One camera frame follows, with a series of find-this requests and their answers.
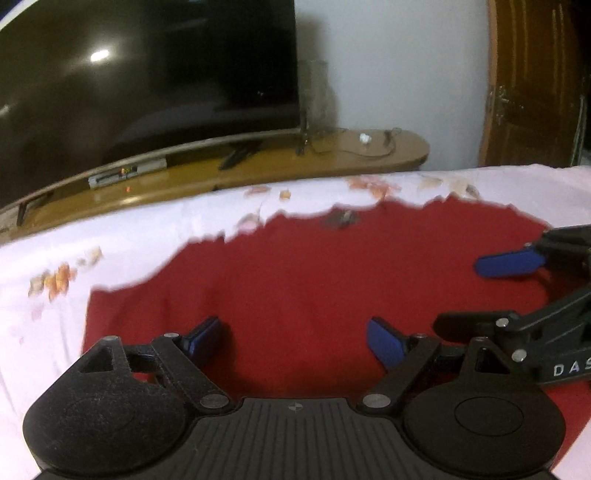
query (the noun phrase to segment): cable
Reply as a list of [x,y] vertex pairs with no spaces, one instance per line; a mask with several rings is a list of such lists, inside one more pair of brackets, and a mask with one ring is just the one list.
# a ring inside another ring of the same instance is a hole
[[[346,128],[339,128],[336,130],[336,132],[346,132],[348,131]],[[353,155],[358,155],[360,157],[366,158],[367,160],[379,160],[380,158],[385,158],[385,157],[389,157],[390,155],[392,155],[393,153],[396,152],[396,137],[400,135],[400,133],[402,133],[402,130],[400,128],[393,128],[392,130],[385,130],[384,131],[384,135],[386,136],[386,141],[387,143],[385,143],[385,147],[388,145],[391,145],[390,150],[388,150],[386,153],[383,153],[381,155],[367,155],[364,153],[360,153],[360,152],[356,152],[356,151],[352,151],[352,150],[345,150],[342,148],[332,148],[329,150],[321,150],[318,151],[316,150],[316,148],[314,147],[314,143],[312,142],[312,137],[311,135],[306,135],[307,136],[307,146],[310,147],[310,149],[312,150],[312,152],[314,152],[316,155],[326,155],[328,153],[335,153],[335,152],[342,152],[342,153],[351,153]]]

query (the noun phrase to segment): black tv screen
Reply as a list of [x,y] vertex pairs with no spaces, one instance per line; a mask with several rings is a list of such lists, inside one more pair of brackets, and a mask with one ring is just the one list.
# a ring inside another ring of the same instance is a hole
[[293,0],[26,0],[0,20],[0,209],[114,161],[299,126]]

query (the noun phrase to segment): screw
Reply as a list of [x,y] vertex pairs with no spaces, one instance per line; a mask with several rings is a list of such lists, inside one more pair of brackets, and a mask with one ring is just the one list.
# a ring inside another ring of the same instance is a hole
[[370,393],[363,397],[363,404],[368,408],[385,408],[391,403],[392,401],[381,393]]
[[216,408],[225,407],[230,403],[230,400],[225,395],[220,395],[219,393],[211,393],[209,395],[205,395],[199,403],[205,408],[211,408],[212,410]]
[[511,355],[511,358],[513,359],[514,362],[517,362],[518,364],[520,364],[523,360],[525,360],[526,356],[527,356],[527,352],[525,350],[523,350],[522,348],[520,348],[519,350],[515,350],[515,352],[513,352],[513,355]]

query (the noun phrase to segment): bed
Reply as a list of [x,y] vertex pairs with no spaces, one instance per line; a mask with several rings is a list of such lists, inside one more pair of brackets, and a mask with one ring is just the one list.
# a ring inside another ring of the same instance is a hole
[[[591,223],[591,167],[554,170],[533,165],[243,187],[123,210],[4,245],[0,248],[4,478],[28,480],[38,473],[22,438],[22,419],[32,402],[79,357],[86,308],[95,286],[115,289],[138,283],[188,241],[220,233],[230,241],[260,228],[278,212],[309,217],[334,205],[368,208],[384,199],[423,206],[450,195],[467,202],[513,205],[553,227]],[[44,272],[57,271],[64,262],[75,270],[76,279],[66,296],[49,302],[36,290]],[[590,447],[591,423],[554,473],[563,479],[591,480]]]

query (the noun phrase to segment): black plastic base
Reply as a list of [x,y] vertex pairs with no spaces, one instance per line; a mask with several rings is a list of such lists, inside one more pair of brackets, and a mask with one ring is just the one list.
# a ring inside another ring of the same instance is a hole
[[[51,472],[38,480],[63,480]],[[453,480],[420,458],[396,425],[357,413],[344,398],[246,398],[224,416],[202,417],[175,452],[117,480]],[[550,480],[542,472],[530,480]]]

